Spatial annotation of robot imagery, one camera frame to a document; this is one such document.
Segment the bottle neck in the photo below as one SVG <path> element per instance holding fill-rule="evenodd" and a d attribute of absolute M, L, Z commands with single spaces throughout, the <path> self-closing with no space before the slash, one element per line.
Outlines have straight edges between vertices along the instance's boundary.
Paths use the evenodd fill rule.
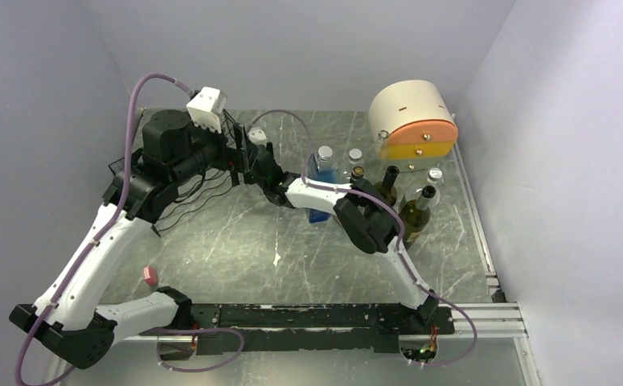
<path fill-rule="evenodd" d="M 416 207 L 420 209 L 421 211 L 424 211 L 425 209 L 429 207 L 429 204 L 431 202 L 432 202 L 432 199 L 421 195 L 420 197 L 418 197 L 418 200 L 416 201 Z"/>
<path fill-rule="evenodd" d="M 399 168 L 396 166 L 389 166 L 387 171 L 384 172 L 384 178 L 382 179 L 382 187 L 385 189 L 391 189 L 394 187 L 396 177 L 399 175 Z"/>
<path fill-rule="evenodd" d="M 427 185 L 422 189 L 420 196 L 416 201 L 416 207 L 421 211 L 427 209 L 429 204 L 432 202 L 432 199 L 437 194 L 437 189 L 432 185 Z"/>

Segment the gray marble table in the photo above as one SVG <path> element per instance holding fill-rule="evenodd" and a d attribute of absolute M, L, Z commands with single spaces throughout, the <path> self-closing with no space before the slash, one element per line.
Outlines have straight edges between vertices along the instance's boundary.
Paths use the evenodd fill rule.
<path fill-rule="evenodd" d="M 141 125 L 155 111 L 147 109 Z M 256 113 L 260 112 L 231 111 L 243 123 Z M 367 113 L 298 113 L 313 131 L 315 143 L 329 145 L 339 157 L 344 158 L 351 148 L 365 150 L 371 144 Z M 309 152 L 301 125 L 290 117 L 273 115 L 259 126 L 273 142 L 282 167 L 299 171 Z M 443 183 L 437 186 L 443 193 L 441 203 L 409 254 L 420 275 L 439 294 L 453 302 L 490 302 L 460 171 L 451 154 L 438 166 L 444 172 Z M 424 181 L 425 177 L 426 172 L 402 174 L 397 187 L 414 179 Z M 222 179 L 206 183 L 203 190 L 218 186 Z M 205 191 L 196 202 L 158 222 L 158 228 L 165 228 L 183 212 L 204 205 L 163 232 L 162 238 L 150 234 L 134 245 L 101 303 L 127 302 L 150 294 L 153 289 L 142 280 L 142 269 L 147 265 L 156 268 L 161 285 L 171 285 L 193 302 L 396 300 L 391 283 L 375 262 L 378 257 L 355 248 L 335 221 L 309 224 L 304 211 L 275 207 L 257 186 L 244 184 L 204 204 L 207 197 L 229 187 L 230 183 L 225 182 Z"/>

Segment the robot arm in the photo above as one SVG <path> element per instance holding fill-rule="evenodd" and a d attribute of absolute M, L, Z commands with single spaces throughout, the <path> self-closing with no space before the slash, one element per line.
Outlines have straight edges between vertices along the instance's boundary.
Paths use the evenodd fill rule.
<path fill-rule="evenodd" d="M 276 205 L 335 214 L 357 248 L 379 254 L 377 261 L 390 276 L 403 306 L 417 312 L 423 320 L 436 309 L 438 302 L 418 288 L 421 285 L 429 289 L 403 245 L 396 244 L 396 223 L 384 210 L 367 199 L 334 189 L 322 191 L 307 187 L 299 175 L 284 172 L 277 165 L 270 143 L 255 146 L 240 126 L 235 130 L 237 149 L 232 149 L 226 146 L 225 133 L 195 127 L 185 113 L 166 110 L 158 114 L 160 119 L 153 119 L 143 128 L 142 160 L 137 157 L 133 168 L 129 198 L 125 203 L 118 202 L 121 176 L 116 175 L 105 192 L 105 204 L 100 206 L 86 238 L 64 271 L 33 305 L 18 305 L 10 314 L 13 324 L 29 331 L 44 308 L 50 305 L 55 288 L 79 252 L 110 219 L 117 205 L 124 205 L 122 217 L 95 245 L 65 288 L 59 303 L 39 327 L 35 337 L 46 348 L 84 369 L 100 360 L 112 345 L 129 336 L 158 326 L 177 330 L 192 328 L 191 300 L 169 287 L 119 305 L 99 306 L 98 302 L 125 257 L 125 251 L 149 233 L 164 209 L 178 196 L 178 185 L 203 174 L 209 167 L 230 171 L 234 184 L 239 183 L 238 173 L 243 174 L 245 183 L 256 183 Z M 365 180 L 351 186 L 328 186 L 351 187 L 379 197 Z M 367 205 L 374 208 L 370 217 L 359 210 Z"/>

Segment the black mount plate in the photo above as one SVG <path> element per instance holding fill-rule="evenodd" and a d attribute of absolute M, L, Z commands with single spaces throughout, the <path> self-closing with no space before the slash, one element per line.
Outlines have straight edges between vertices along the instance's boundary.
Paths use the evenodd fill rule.
<path fill-rule="evenodd" d="M 194 304 L 200 328 L 229 327 L 245 337 L 245 351 L 372 349 L 399 353 L 399 335 L 439 335 L 455 332 L 451 310 L 438 307 L 423 325 L 413 310 L 398 303 L 357 304 Z M 200 335 L 196 355 L 233 352 L 240 345 L 234 334 Z"/>

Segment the white wall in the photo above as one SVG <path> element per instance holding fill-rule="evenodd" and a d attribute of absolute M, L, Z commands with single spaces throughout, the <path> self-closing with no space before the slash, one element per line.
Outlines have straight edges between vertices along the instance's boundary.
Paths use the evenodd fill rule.
<path fill-rule="evenodd" d="M 238 109 L 368 110 L 425 78 L 455 110 L 514 0 L 84 0 L 125 80 L 210 85 Z M 149 106 L 185 101 L 149 88 Z"/>
<path fill-rule="evenodd" d="M 128 98 L 78 2 L 0 1 L 0 385 L 13 384 L 25 336 L 8 314 L 81 242 L 122 153 Z M 45 351 L 32 344 L 29 383 Z"/>
<path fill-rule="evenodd" d="M 518 2 L 457 120 L 545 384 L 623 384 L 623 1 Z"/>

